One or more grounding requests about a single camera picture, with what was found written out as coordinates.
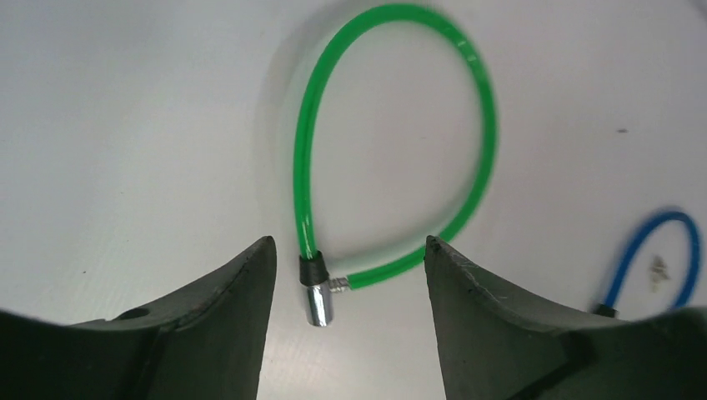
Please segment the silver keys of blue lock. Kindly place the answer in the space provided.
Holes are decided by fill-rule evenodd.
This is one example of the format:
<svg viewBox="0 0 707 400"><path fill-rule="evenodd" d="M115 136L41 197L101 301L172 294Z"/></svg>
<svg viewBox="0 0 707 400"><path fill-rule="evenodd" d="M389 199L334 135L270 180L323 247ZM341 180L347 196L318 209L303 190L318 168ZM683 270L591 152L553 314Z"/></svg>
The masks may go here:
<svg viewBox="0 0 707 400"><path fill-rule="evenodd" d="M659 255L655 255L653 257L653 261L649 267L649 279L651 282L651 291L653 293L659 291L659 287L662 282L670 280L668 268L664 262L664 259Z"/></svg>

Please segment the green cable lock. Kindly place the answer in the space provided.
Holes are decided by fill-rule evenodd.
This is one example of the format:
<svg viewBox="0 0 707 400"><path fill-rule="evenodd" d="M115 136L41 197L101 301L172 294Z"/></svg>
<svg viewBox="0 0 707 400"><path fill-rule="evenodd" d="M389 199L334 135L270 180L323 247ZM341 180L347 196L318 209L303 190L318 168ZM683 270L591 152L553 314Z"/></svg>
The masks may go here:
<svg viewBox="0 0 707 400"><path fill-rule="evenodd" d="M328 42L309 76L293 141L293 213L299 248L299 282L305 291L308 321L317 328L325 328L333 321L332 296L335 293L359 290L396 278L424 260L425 250L418 247L381 266L345 277L331 277L314 229L311 198L313 141L325 88L345 52L365 33L388 23L418 24L445 39L461 57L478 95L481 134L474 180L459 210L439 232L444 241L455 239L471 220L494 174L499 145L498 109L490 70L472 38L442 12L413 3L378 5L346 22Z"/></svg>

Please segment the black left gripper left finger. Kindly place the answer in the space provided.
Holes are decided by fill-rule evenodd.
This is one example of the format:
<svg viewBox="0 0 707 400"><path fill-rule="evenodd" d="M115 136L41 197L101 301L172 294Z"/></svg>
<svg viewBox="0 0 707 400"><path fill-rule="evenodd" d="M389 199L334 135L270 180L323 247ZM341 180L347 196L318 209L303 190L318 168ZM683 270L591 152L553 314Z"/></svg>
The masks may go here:
<svg viewBox="0 0 707 400"><path fill-rule="evenodd" d="M277 252L257 240L222 267L113 320L1 315L4 399L254 399Z"/></svg>

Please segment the blue cable lock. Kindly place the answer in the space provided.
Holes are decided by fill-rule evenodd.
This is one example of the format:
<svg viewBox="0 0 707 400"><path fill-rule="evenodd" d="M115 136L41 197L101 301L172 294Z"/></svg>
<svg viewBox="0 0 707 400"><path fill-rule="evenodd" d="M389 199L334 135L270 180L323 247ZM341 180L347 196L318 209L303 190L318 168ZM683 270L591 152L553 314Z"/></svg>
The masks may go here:
<svg viewBox="0 0 707 400"><path fill-rule="evenodd" d="M629 275L629 270L634 258L639 253L652 233L666 223L677 222L684 226L688 239L689 260L687 263L684 281L674 301L667 308L674 311L687 307L694 291L697 288L702 265L704 261L704 240L702 232L696 221L686 212L678 208L662 208L650 214L634 230L626 242L624 249L619 253L618 263L614 268L614 275L609 281L608 289L591 309L591 313L601 317L616 318L618 311L615 308L619 301L624 281Z"/></svg>

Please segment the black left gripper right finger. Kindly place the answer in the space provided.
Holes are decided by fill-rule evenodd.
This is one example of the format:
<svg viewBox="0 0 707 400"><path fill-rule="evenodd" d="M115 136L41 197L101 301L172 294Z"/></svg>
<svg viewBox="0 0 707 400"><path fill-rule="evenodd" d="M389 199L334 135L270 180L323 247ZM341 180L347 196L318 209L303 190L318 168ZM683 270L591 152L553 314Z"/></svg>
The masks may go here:
<svg viewBox="0 0 707 400"><path fill-rule="evenodd" d="M566 307L428 237L424 270L448 399L703 399L706 311L622 321Z"/></svg>

